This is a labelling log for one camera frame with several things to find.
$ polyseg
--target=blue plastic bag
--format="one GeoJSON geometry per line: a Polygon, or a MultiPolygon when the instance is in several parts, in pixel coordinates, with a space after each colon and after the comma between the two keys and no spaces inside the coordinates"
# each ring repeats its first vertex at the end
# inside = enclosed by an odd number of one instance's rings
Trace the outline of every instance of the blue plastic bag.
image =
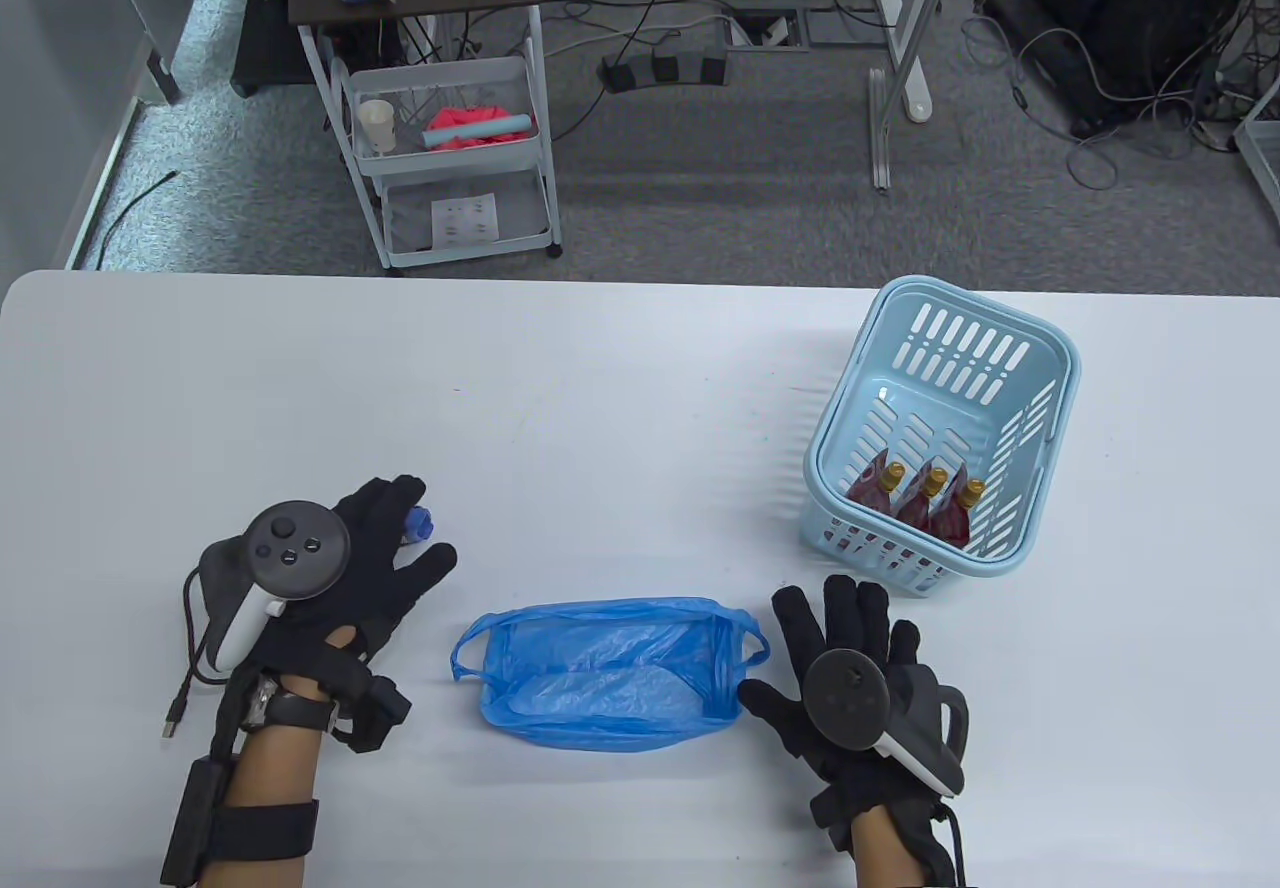
{"type": "Polygon", "coordinates": [[[769,658],[746,612],[704,598],[539,605],[485,614],[453,646],[453,679],[484,681],[489,724],[535,745],[649,751],[727,728],[737,686],[769,658]],[[484,670],[458,663],[489,632],[484,670]],[[745,636],[762,647],[742,660],[745,636]]]}

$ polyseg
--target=blue foam roll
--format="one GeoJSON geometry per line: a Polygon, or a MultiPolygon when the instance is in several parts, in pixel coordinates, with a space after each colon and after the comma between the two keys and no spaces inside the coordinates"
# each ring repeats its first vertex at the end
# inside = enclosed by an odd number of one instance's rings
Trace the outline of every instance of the blue foam roll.
{"type": "Polygon", "coordinates": [[[422,145],[435,148],[447,142],[472,142],[498,134],[520,134],[531,129],[534,120],[529,115],[495,116],[492,122],[476,122],[474,125],[453,125],[453,128],[422,132],[422,145]]]}

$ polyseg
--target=metal cart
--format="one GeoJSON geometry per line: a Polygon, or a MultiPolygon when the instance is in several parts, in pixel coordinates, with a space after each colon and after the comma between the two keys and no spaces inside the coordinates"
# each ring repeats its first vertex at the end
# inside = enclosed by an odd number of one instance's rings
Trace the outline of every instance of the metal cart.
{"type": "Polygon", "coordinates": [[[536,5],[527,12],[529,36],[518,55],[357,73],[338,58],[329,58],[326,69],[315,29],[300,27],[369,234],[389,273],[534,250],[561,256],[541,14],[536,5]],[[384,155],[356,116],[361,102],[372,99],[396,111],[396,148],[384,155]],[[532,132],[467,148],[424,146],[421,133],[443,107],[489,106],[530,115],[532,132]],[[439,202],[488,197],[495,202],[497,232],[471,243],[433,243],[439,202]]]}

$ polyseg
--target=human hand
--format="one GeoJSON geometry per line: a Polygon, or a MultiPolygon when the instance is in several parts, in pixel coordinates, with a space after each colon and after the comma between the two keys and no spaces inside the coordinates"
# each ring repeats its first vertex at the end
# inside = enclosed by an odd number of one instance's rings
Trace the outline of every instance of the human hand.
{"type": "Polygon", "coordinates": [[[347,569],[323,594],[291,601],[262,640],[328,642],[366,660],[381,650],[417,600],[458,562],[452,545],[431,545],[411,564],[393,566],[404,519],[425,491],[419,479],[402,475],[393,482],[374,479],[339,500],[333,511],[351,536],[347,569]]]}
{"type": "Polygon", "coordinates": [[[410,709],[394,683],[374,677],[366,663],[458,560],[452,545],[433,545],[403,568],[393,564],[404,519],[425,491],[419,479],[402,475],[393,482],[374,479],[339,500],[333,511],[351,541],[346,571],[320,595],[291,601],[250,651],[251,664],[294,694],[335,695],[353,728],[334,734],[355,751],[379,747],[410,709]]]}
{"type": "MultiPolygon", "coordinates": [[[[882,673],[895,665],[916,664],[920,632],[914,623],[888,624],[888,595],[873,582],[858,585],[846,575],[833,575],[823,586],[827,633],[800,587],[781,589],[773,595],[791,667],[803,685],[814,660],[828,649],[851,649],[868,655],[882,673]]],[[[827,829],[837,851],[852,847],[854,819],[886,806],[908,851],[931,870],[929,884],[954,884],[950,859],[929,829],[938,796],[909,769],[877,751],[850,751],[828,741],[809,718],[800,701],[792,701],[772,685],[746,679],[739,700],[756,718],[767,722],[786,750],[803,757],[828,787],[809,807],[819,828],[827,829]]]]}

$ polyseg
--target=white table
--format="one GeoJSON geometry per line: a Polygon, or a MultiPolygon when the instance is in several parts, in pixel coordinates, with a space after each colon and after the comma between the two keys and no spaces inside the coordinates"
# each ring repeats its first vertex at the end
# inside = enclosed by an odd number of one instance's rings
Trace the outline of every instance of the white table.
{"type": "MultiPolygon", "coordinates": [[[[800,458],[872,293],[40,273],[0,316],[0,884],[154,884],[215,697],[160,741],[179,582],[269,503],[421,473],[456,573],[378,667],[413,713],[329,745],[308,885],[846,885],[760,723],[648,755],[477,714],[484,612],[819,595],[800,458]]],[[[1276,883],[1275,299],[1005,296],[1084,377],[1033,557],[895,601],[973,710],[970,880],[1276,883]],[[1217,486],[1216,480],[1225,480],[1217,486]],[[1230,532],[1220,535],[1230,523],[1230,532]]]]}

